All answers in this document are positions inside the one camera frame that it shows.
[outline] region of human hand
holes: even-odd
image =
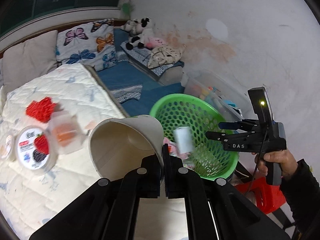
[[[255,163],[257,163],[258,159],[259,155],[255,157]],[[298,168],[298,163],[289,150],[266,153],[263,159],[264,160],[260,160],[258,169],[264,176],[268,174],[268,168],[265,161],[271,163],[279,163],[282,169],[282,176],[285,180],[289,180]]]

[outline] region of red plastic stool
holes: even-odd
[[[236,185],[236,189],[244,194],[250,182]],[[254,192],[257,207],[265,214],[269,214],[280,208],[285,202],[285,197],[280,190],[280,186],[271,186],[266,183],[266,177],[255,179],[252,182],[250,192]]]

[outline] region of white quilted blanket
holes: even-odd
[[[81,65],[63,65],[36,78],[7,95],[0,136],[13,129],[15,134],[28,125],[46,125],[25,115],[32,100],[52,97],[68,110],[84,130],[92,129],[104,119],[123,118],[123,114]],[[60,212],[99,179],[90,160],[88,140],[83,149],[60,155],[46,175],[37,177],[22,170],[18,161],[0,163],[0,210],[20,239],[29,236]]]

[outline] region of white paper cup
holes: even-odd
[[[90,157],[101,177],[116,180],[139,168],[144,157],[156,153],[163,178],[163,138],[161,123],[150,115],[107,119],[89,137]]]

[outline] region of red yarn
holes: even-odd
[[[56,103],[52,103],[50,97],[45,97],[39,102],[32,101],[26,108],[26,115],[31,116],[40,122],[48,122],[56,105]]]

